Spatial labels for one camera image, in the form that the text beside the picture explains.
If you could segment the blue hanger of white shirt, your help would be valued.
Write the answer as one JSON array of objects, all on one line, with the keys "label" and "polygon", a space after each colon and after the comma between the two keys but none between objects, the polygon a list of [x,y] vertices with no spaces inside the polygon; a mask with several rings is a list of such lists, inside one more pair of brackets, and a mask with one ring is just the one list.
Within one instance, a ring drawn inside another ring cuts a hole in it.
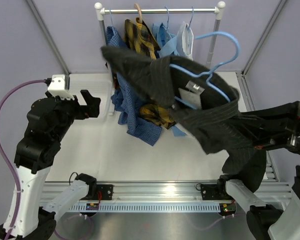
[{"label": "blue hanger of white shirt", "polygon": [[187,30],[188,30],[188,32],[189,32],[190,29],[191,29],[191,24],[192,24],[193,17],[194,17],[194,13],[195,13],[194,7],[192,6],[191,8],[192,8],[192,10],[191,10],[191,18],[190,18],[189,23],[187,24]]}]

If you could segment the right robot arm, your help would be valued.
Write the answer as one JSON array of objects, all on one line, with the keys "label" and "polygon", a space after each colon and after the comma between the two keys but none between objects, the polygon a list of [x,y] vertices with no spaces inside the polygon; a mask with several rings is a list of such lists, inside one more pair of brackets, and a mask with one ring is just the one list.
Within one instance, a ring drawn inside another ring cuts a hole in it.
[{"label": "right robot arm", "polygon": [[[300,101],[281,106],[246,112],[238,120],[257,137],[252,146],[257,153],[286,149],[300,155]],[[216,193],[233,200],[246,213],[248,228],[257,240],[300,240],[300,165],[287,206],[281,210],[255,195],[240,175],[222,176]]]}]

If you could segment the white shirt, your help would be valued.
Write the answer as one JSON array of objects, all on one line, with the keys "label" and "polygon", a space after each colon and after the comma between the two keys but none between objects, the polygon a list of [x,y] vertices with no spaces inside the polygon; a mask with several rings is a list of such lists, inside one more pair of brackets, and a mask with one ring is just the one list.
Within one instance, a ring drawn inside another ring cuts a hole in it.
[{"label": "white shirt", "polygon": [[188,23],[183,22],[176,35],[176,50],[182,57],[193,60],[194,34]]}]

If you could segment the dark pinstriped shirt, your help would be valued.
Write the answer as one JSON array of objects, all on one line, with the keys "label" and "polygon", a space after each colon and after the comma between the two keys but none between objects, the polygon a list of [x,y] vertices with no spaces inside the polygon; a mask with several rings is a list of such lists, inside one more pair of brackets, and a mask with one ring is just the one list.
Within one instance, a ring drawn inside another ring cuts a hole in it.
[{"label": "dark pinstriped shirt", "polygon": [[[174,120],[201,145],[206,154],[226,151],[222,172],[241,180],[255,192],[266,170],[266,152],[256,150],[254,135],[238,121],[239,92],[218,74],[212,86],[202,75],[207,68],[181,56],[151,59],[130,49],[101,48],[103,58],[130,84],[142,99],[153,100],[167,109]],[[172,65],[200,75],[199,78]]]}]

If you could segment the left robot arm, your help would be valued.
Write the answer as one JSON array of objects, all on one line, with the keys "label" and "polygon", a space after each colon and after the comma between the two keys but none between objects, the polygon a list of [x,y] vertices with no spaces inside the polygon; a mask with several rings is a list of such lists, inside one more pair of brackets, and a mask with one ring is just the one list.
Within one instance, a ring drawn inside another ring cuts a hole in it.
[{"label": "left robot arm", "polygon": [[47,94],[35,101],[27,113],[28,125],[24,137],[16,146],[13,162],[8,162],[15,189],[8,217],[0,225],[1,240],[47,240],[58,220],[78,201],[98,199],[97,180],[79,174],[72,184],[46,206],[41,206],[43,187],[61,141],[76,120],[97,118],[101,100],[87,90],[81,95],[61,99]]}]

